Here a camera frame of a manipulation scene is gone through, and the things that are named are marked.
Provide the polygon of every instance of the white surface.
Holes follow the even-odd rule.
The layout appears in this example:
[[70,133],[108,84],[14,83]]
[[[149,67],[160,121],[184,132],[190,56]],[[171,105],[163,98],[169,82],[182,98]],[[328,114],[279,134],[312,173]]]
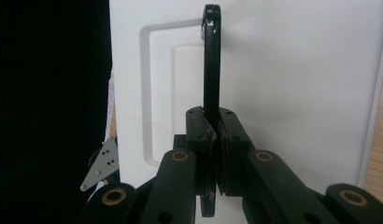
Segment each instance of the white surface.
[[[203,102],[205,4],[110,1],[122,182],[138,187],[155,176],[173,134],[185,133],[184,113]],[[383,78],[383,0],[214,4],[220,106],[308,187],[361,183]],[[237,206],[227,199],[196,223],[243,223]]]

